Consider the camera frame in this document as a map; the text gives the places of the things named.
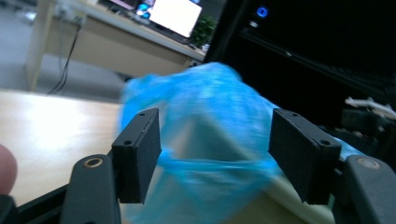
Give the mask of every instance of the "screw hole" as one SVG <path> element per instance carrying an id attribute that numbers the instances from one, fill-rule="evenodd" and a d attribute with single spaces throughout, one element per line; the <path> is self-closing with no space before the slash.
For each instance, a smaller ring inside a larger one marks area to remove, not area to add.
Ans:
<path id="1" fill-rule="evenodd" d="M 326 140 L 320 140 L 320 143 L 323 144 L 323 145 L 326 145 L 326 146 L 330 145 L 330 142 L 326 141 Z"/>
<path id="2" fill-rule="evenodd" d="M 94 168 L 100 166 L 103 160 L 101 158 L 92 158 L 84 162 L 84 166 L 87 168 Z"/>

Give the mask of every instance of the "cable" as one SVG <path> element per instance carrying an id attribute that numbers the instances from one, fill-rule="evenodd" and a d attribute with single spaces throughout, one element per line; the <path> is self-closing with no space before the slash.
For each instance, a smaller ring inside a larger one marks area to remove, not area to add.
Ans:
<path id="1" fill-rule="evenodd" d="M 74 49 L 74 47 L 75 47 L 75 45 L 76 45 L 76 42 L 77 42 L 77 39 L 78 39 L 78 34 L 79 34 L 79 32 L 81 31 L 81 28 L 82 28 L 82 23 L 81 23 L 81 21 L 78 21 L 78 29 L 77 29 L 76 35 L 75 35 L 75 37 L 74 37 L 74 39 L 73 39 L 73 43 L 72 43 L 72 47 L 71 47 L 71 49 L 70 49 L 69 55 L 67 56 L 66 64 L 64 65 L 64 70 L 62 71 L 61 79 L 60 79 L 59 82 L 55 85 L 55 87 L 52 88 L 52 90 L 49 91 L 48 94 L 57 93 L 57 92 L 60 91 L 60 90 L 64 87 L 64 85 L 66 84 L 67 75 L 68 75 L 68 69 L 69 69 L 70 58 L 71 58 L 71 56 L 72 56 L 73 49 Z"/>

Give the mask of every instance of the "desk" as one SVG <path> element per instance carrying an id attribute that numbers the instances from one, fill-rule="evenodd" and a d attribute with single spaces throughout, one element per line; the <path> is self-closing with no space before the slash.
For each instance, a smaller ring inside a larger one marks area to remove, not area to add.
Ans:
<path id="1" fill-rule="evenodd" d="M 17 205 L 67 184 L 78 160 L 107 154 L 117 137 L 119 105 L 15 91 L 0 91 L 0 105 L 0 143 L 19 166 Z"/>
<path id="2" fill-rule="evenodd" d="M 132 77 L 149 73 L 174 74 L 183 71 L 192 62 L 204 60 L 202 51 L 181 45 L 99 5 L 84 0 L 39 0 L 25 65 L 30 91 L 35 90 L 44 54 L 60 54 L 62 35 L 63 56 L 67 57 L 77 30 L 75 26 L 60 33 L 59 21 L 54 17 L 57 3 L 67 4 L 85 18 L 72 54 L 73 60 Z"/>
<path id="3" fill-rule="evenodd" d="M 120 105 L 2 90 L 0 105 L 0 143 L 19 165 L 10 193 L 17 206 L 67 184 L 77 161 L 107 154 L 118 136 Z M 333 223 L 329 209 L 302 204 L 290 183 L 280 178 L 225 223 L 303 220 Z"/>

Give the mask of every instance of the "white object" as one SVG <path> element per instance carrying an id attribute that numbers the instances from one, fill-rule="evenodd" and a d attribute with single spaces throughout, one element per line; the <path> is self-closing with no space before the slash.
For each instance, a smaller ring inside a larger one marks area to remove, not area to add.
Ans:
<path id="1" fill-rule="evenodd" d="M 378 104 L 372 98 L 368 98 L 367 100 L 354 100 L 351 97 L 348 97 L 346 99 L 346 104 L 354 107 L 367 107 L 379 116 L 396 120 L 396 113 L 392 110 L 390 105 Z"/>

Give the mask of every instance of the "floor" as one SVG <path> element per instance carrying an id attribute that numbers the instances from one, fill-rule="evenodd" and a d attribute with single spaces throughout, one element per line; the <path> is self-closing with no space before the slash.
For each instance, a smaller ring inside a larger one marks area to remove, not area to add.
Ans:
<path id="1" fill-rule="evenodd" d="M 30 18 L 26 17 L 26 12 L 35 12 L 35 8 L 0 4 L 0 89 L 28 91 L 24 65 L 33 28 L 30 19 L 34 16 L 31 14 Z M 78 99 L 119 102 L 125 76 L 76 61 L 69 62 L 64 87 L 56 93 L 50 93 L 61 80 L 65 63 L 66 58 L 46 54 L 35 91 Z"/>

